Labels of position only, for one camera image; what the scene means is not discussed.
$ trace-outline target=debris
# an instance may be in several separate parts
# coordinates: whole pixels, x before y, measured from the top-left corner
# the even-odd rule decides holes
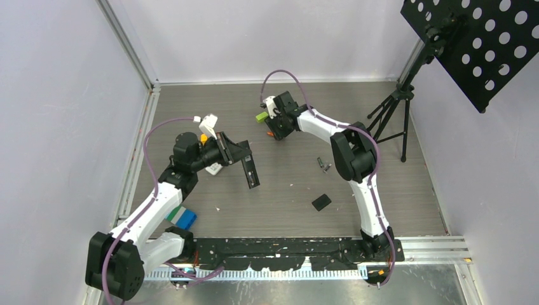
[[[317,158],[318,165],[320,165],[320,168],[324,168],[324,162],[322,162],[322,159],[320,157]]]
[[[331,167],[331,163],[329,163],[329,164],[323,169],[324,173],[327,173],[327,170],[328,170],[330,167]]]

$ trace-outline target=black tripod stand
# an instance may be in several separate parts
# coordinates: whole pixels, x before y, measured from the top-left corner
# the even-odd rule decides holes
[[[406,144],[408,141],[408,120],[410,117],[410,100],[414,98],[414,93],[412,92],[414,90],[414,86],[411,85],[412,80],[416,76],[416,74],[419,72],[420,68],[424,64],[430,64],[432,60],[434,59],[434,55],[437,54],[440,50],[440,47],[442,46],[442,41],[436,41],[434,43],[427,43],[423,49],[420,51],[420,54],[418,55],[417,59],[412,64],[412,67],[410,68],[410,72],[408,76],[406,76],[404,82],[402,84],[397,84],[397,88],[393,93],[391,93],[380,105],[378,105],[375,110],[373,110],[367,118],[371,119],[373,115],[375,115],[378,111],[378,115],[372,121],[371,125],[367,128],[369,131],[371,131],[377,123],[380,122],[380,125],[378,126],[378,129],[376,130],[376,133],[374,133],[373,138],[377,143],[382,143],[387,140],[394,139],[396,137],[402,136],[402,157],[400,160],[402,162],[406,162]],[[382,134],[384,128],[386,127],[387,123],[389,122],[389,119],[391,118],[391,115],[395,112],[395,109],[399,105],[399,102],[401,100],[405,101],[405,107],[404,107],[404,130],[402,132],[399,132],[395,135],[389,136],[387,138],[384,138],[382,140],[378,140],[380,138],[380,135]]]

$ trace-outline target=tripod leg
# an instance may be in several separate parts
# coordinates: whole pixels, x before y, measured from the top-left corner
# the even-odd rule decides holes
[[[388,96],[380,105],[376,106],[376,108],[367,116],[367,119],[372,119],[372,116],[377,113],[382,107],[385,106],[385,104],[391,99],[391,95]]]
[[[408,118],[410,117],[410,100],[406,100],[404,106],[404,134],[402,135],[402,157],[401,162],[406,162],[406,144],[408,142]]]
[[[378,141],[378,138],[380,138],[380,135],[382,134],[382,131],[386,127],[387,123],[389,122],[389,119],[391,118],[391,115],[393,115],[393,112],[395,112],[395,109],[399,105],[400,100],[392,100],[391,103],[388,104],[388,110],[386,115],[384,116],[384,119],[382,120],[382,123],[380,124],[380,127],[378,127],[378,130],[376,130],[376,133],[374,134],[374,139]]]
[[[374,118],[374,121],[371,122],[367,130],[371,131],[376,126],[376,124],[378,124],[378,122],[383,118],[384,114],[394,102],[395,100],[393,99],[393,97],[389,96],[382,102],[382,104],[378,105],[378,107],[382,107],[382,111],[380,111],[376,118]]]

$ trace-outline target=lavender wall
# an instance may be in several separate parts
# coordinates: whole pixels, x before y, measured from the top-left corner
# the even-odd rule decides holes
[[[414,82],[421,148],[447,223],[470,247],[486,304],[539,297],[538,79],[536,56],[485,114],[437,61]]]
[[[162,83],[261,81],[279,68],[300,79],[396,78],[416,42],[401,7],[402,0],[114,3],[137,54],[149,59],[146,70]]]
[[[94,0],[0,2],[0,297],[81,304],[147,91]]]

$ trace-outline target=blue block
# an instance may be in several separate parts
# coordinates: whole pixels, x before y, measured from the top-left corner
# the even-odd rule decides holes
[[[185,212],[180,216],[180,219],[176,222],[176,226],[180,229],[188,230],[193,225],[196,220],[196,214],[190,210],[185,210]]]

